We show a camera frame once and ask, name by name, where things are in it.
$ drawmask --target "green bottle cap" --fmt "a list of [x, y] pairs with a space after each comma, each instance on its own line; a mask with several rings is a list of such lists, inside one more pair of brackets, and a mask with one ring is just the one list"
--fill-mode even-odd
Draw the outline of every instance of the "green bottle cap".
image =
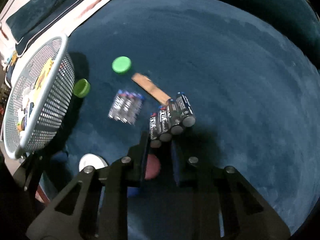
[[117, 57], [112, 63], [112, 69], [119, 74], [126, 73], [131, 67], [131, 60], [128, 57]]
[[74, 86], [73, 86], [73, 94], [76, 97], [83, 98], [85, 97], [90, 91], [90, 83], [86, 79], [80, 79]]

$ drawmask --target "wooden stick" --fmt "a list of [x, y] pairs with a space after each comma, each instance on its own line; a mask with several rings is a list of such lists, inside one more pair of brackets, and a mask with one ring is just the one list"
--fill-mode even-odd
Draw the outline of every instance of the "wooden stick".
[[145, 91], [147, 91], [150, 95], [152, 95], [162, 105], [165, 105], [167, 100], [171, 98], [144, 75], [135, 73], [131, 79], [139, 86], [141, 86]]

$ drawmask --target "metal bolt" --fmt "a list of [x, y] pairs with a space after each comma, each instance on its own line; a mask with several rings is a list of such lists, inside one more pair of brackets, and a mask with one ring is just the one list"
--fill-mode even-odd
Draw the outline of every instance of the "metal bolt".
[[123, 158], [121, 159], [121, 162], [122, 162], [122, 163], [129, 163], [130, 161], [131, 161], [131, 158], [128, 157], [128, 156], [123, 157]]
[[225, 167], [227, 173], [235, 173], [236, 169], [233, 166]]
[[91, 172], [93, 172], [93, 170], [94, 170], [94, 167], [93, 167], [93, 166], [86, 166], [86, 167], [84, 167], [84, 169], [83, 169], [83, 171], [84, 171], [85, 173], [91, 173]]
[[198, 163], [199, 159], [197, 157], [190, 157], [189, 162], [192, 164]]

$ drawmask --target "pink round object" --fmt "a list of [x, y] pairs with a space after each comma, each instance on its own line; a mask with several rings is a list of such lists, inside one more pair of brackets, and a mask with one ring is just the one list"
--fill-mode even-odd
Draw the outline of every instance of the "pink round object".
[[145, 179], [154, 179], [159, 175], [160, 169], [161, 164], [159, 159], [154, 154], [148, 154]]

